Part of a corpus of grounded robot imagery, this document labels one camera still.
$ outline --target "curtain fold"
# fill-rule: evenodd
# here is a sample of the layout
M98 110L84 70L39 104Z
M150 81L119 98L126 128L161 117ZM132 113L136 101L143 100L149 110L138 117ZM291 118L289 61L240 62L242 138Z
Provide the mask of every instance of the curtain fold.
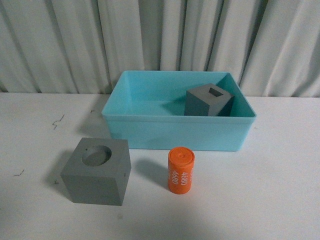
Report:
M12 26L11 31L14 32L15 40L19 42L37 83L34 88L38 87L42 93L78 93L52 3L11 0L1 2ZM1 55L1 60L6 61L6 55Z
M112 87L125 70L144 70L138 0L98 0Z
M78 92L111 93L97 2L54 0L52 5Z
M231 72L320 97L318 0L0 0L0 91L111 93L126 70Z
M207 70L222 6L222 0L187 2L181 71Z
M269 1L241 81L248 96L320 97L320 2Z

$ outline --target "gray block with square hole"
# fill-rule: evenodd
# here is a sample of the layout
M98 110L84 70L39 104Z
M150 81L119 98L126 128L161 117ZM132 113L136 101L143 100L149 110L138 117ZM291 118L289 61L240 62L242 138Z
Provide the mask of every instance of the gray block with square hole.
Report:
M82 138L61 178L74 203L121 206L130 171L127 140Z
M234 95L209 83L186 91L185 116L229 116Z

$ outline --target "gray block with circular hole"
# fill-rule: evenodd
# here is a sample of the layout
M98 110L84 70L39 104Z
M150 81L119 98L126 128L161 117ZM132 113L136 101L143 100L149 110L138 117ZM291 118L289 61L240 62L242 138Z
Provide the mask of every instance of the gray block with circular hole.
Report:
M130 171L127 140L84 137L61 178L74 203L121 206Z
M230 115L234 95L212 83L186 91L185 116Z

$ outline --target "circular hole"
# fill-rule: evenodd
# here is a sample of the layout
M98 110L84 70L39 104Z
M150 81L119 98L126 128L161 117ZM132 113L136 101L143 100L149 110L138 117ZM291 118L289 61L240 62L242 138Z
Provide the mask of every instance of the circular hole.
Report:
M86 148L82 155L82 162L87 166L100 166L111 158L111 149L107 146L93 146Z

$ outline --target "small black mark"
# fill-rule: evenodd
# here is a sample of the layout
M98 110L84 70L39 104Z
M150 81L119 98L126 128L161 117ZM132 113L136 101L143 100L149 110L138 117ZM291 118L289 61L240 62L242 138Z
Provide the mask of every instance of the small black mark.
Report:
M22 172L20 172L20 174L15 174L15 175L13 175L13 176L18 176L18 177L19 177L19 176L21 176L21 174L24 173L24 171L25 171L25 170L23 169Z
M60 118L60 120L57 120L57 121L54 121L53 123L52 123L52 126L54 126L54 129L53 130L55 130L56 129L56 127L58 127L57 125L56 125L56 123L57 122L61 122L61 120L64 118L64 114L62 115L62 117Z

